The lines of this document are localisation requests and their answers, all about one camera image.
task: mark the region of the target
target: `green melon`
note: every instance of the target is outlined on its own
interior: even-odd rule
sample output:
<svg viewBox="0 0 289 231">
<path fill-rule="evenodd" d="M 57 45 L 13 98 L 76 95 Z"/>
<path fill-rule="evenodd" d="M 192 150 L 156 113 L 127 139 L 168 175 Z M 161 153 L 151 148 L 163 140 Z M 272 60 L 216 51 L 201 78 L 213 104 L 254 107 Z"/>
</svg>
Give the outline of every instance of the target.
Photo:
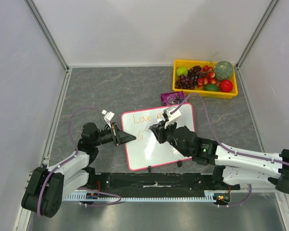
<svg viewBox="0 0 289 231">
<path fill-rule="evenodd" d="M 220 61 L 215 66 L 215 78 L 217 81 L 223 81 L 229 79 L 233 75 L 233 66 L 228 61 Z"/>
</svg>

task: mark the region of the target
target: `green apple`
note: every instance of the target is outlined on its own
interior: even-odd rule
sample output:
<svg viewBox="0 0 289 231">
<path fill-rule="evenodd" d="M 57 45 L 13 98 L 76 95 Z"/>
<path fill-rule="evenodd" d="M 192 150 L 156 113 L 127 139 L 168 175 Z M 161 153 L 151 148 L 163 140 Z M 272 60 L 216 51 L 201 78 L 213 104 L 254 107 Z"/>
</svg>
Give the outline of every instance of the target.
<svg viewBox="0 0 289 231">
<path fill-rule="evenodd" d="M 187 73 L 188 73 L 188 70 L 186 67 L 184 66 L 181 66 L 177 69 L 177 75 L 180 76 L 180 75 L 185 75 L 187 76 Z"/>
</svg>

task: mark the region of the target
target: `white board with red border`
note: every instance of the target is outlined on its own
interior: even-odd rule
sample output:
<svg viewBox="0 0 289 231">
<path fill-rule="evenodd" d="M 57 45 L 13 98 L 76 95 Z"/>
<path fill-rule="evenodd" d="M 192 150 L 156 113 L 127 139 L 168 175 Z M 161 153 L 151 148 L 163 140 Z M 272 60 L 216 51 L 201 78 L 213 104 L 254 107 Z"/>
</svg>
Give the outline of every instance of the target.
<svg viewBox="0 0 289 231">
<path fill-rule="evenodd" d="M 163 110 L 168 107 L 155 107 L 122 114 L 123 131 L 136 136 L 136 140 L 125 144 L 128 166 L 131 171 L 191 159 L 181 155 L 167 142 L 159 144 L 154 134 L 148 129 L 149 126 L 158 123 L 157 119 L 162 116 Z M 177 121 L 177 127 L 185 125 L 191 131 L 196 131 L 193 106 L 190 103 L 185 103 L 180 108 L 180 112 L 182 115 Z"/>
</svg>

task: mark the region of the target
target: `white wall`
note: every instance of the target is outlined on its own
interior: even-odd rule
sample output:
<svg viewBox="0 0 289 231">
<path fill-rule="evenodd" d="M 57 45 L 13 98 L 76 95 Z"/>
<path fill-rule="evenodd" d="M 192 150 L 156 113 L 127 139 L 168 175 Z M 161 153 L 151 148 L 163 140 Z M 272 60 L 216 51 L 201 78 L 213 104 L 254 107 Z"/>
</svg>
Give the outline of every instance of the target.
<svg viewBox="0 0 289 231">
<path fill-rule="evenodd" d="M 237 62 L 270 0 L 35 0 L 69 65 Z"/>
<path fill-rule="evenodd" d="M 277 5 L 241 74 L 264 149 L 289 149 L 289 0 Z"/>
<path fill-rule="evenodd" d="M 64 70 L 23 0 L 0 0 L 0 231 L 40 163 Z"/>
</svg>

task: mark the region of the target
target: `gray floor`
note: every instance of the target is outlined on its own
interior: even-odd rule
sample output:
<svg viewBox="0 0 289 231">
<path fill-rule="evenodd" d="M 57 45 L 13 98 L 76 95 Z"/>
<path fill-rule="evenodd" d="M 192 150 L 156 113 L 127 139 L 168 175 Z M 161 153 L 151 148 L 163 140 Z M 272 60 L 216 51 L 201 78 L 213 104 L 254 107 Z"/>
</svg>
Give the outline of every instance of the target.
<svg viewBox="0 0 289 231">
<path fill-rule="evenodd" d="M 171 92 L 172 67 L 108 67 L 74 68 L 66 93 L 57 133 L 53 143 L 50 165 L 69 156 L 75 149 L 67 132 L 70 116 L 79 108 L 96 107 L 116 113 L 113 121 L 120 125 L 120 114 L 126 111 L 161 106 L 160 94 Z M 231 100 L 205 98 L 211 122 L 220 140 L 234 147 L 259 151 L 260 147 L 252 124 L 242 87 L 239 95 Z M 213 139 L 206 121 L 202 103 L 192 97 L 197 134 Z M 103 128 L 102 114 L 94 110 L 79 112 L 72 120 L 72 135 L 80 138 L 82 126 L 94 122 Z M 125 147 L 106 144 L 99 147 L 99 155 L 92 164 L 96 171 L 130 172 Z M 153 172 L 212 172 L 212 166 L 183 162 L 153 168 Z"/>
<path fill-rule="evenodd" d="M 236 200 L 245 196 L 233 195 Z M 35 215 L 33 224 L 33 231 L 286 231 L 276 202 L 268 195 L 253 195 L 233 208 L 184 202 L 84 208 L 64 202 L 53 218 Z"/>
</svg>

